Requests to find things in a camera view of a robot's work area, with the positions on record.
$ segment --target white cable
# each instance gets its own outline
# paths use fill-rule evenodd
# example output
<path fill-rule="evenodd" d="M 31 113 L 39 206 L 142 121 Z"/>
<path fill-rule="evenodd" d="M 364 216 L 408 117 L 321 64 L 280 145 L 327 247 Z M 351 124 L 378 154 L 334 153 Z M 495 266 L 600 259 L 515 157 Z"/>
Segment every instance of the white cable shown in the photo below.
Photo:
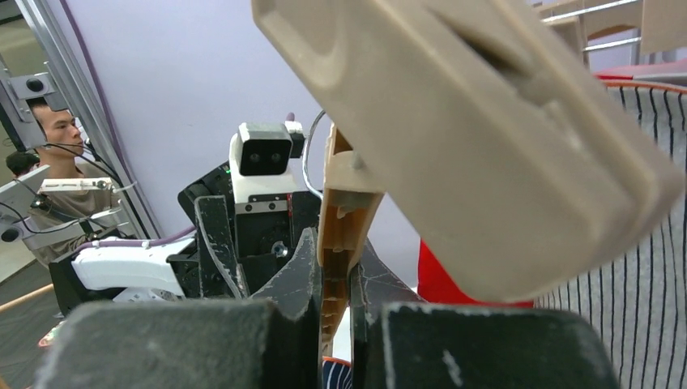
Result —
<path fill-rule="evenodd" d="M 313 121 L 313 125 L 310 126 L 310 133 L 308 134 L 308 136 L 305 137 L 305 144 L 303 145 L 303 160 L 301 162 L 301 172 L 303 173 L 303 181 L 305 181 L 305 187 L 308 188 L 310 193 L 318 196 L 318 199 L 320 200 L 324 198 L 324 195 L 322 194 L 322 192 L 315 189 L 313 183 L 310 182 L 310 175 L 308 174 L 308 159 L 310 156 L 310 142 L 313 139 L 313 135 L 315 135 L 315 130 L 318 128 L 318 124 L 320 123 L 325 114 L 326 112 L 324 111 L 324 109 L 320 111 L 318 116 Z"/>

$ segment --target wooden pole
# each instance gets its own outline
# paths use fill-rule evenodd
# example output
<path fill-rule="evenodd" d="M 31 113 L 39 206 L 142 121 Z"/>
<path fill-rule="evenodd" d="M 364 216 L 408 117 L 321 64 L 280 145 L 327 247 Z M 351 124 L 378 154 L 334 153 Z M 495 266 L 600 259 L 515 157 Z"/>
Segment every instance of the wooden pole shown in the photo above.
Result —
<path fill-rule="evenodd" d="M 18 297 L 10 302 L 2 304 L 0 306 L 0 314 L 6 310 L 14 308 L 15 306 L 18 306 L 19 304 L 25 303 L 26 301 L 29 301 L 47 292 L 50 292 L 51 290 L 53 290 L 53 285 L 46 285 L 43 288 L 36 289 L 31 293 L 24 294 L 22 297 Z M 5 387 L 2 386 L 2 383 L 0 383 L 0 389 L 5 389 Z"/>

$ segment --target aluminum frame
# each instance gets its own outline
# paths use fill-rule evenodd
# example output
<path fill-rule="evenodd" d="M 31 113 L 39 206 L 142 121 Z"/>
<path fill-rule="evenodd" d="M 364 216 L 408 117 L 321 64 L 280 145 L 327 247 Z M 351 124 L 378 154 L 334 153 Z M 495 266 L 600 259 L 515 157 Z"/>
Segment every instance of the aluminum frame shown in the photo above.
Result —
<path fill-rule="evenodd" d="M 74 51 L 67 42 L 52 8 L 45 0 L 15 0 L 28 26 L 36 35 L 48 61 L 45 65 L 58 89 L 64 95 L 71 112 L 87 129 L 88 137 L 100 156 L 108 161 L 122 180 L 123 186 L 133 182 L 114 150 L 110 127 L 100 98 L 93 91 Z M 122 201 L 122 208 L 134 227 L 137 237 L 158 238 L 157 223 L 148 214 L 147 202 L 136 186 L 126 192 L 130 202 Z"/>

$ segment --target white wall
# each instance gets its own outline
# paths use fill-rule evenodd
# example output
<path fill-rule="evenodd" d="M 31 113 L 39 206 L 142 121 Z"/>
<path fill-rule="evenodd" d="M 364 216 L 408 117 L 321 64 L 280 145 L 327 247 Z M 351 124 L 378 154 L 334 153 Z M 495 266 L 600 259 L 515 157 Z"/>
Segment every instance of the white wall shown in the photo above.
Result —
<path fill-rule="evenodd" d="M 178 191 L 227 159 L 229 139 L 241 122 L 276 122 L 295 112 L 309 126 L 319 110 L 254 26 L 248 0 L 68 4 L 104 85 L 129 166 L 164 234 L 189 224 L 177 205 Z M 59 2 L 51 6 L 64 24 Z M 592 56 L 595 69 L 628 63 L 629 48 Z M 316 186 L 322 182 L 327 124 L 314 140 Z M 370 236 L 378 253 L 415 284 L 413 228 L 389 200 L 375 220 Z"/>

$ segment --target floor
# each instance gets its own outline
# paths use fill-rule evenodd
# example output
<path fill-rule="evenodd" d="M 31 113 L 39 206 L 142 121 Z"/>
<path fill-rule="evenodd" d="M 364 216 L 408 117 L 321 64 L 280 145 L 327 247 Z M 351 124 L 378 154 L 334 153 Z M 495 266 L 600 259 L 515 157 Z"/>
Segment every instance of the floor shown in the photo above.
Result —
<path fill-rule="evenodd" d="M 33 261 L 33 254 L 22 242 L 0 241 L 0 284 Z"/>
<path fill-rule="evenodd" d="M 50 284 L 48 271 L 19 245 L 0 246 L 0 306 Z M 46 293 L 0 312 L 0 377 L 10 388 L 32 384 L 42 356 L 38 340 L 59 323 L 58 311 L 54 293 Z"/>

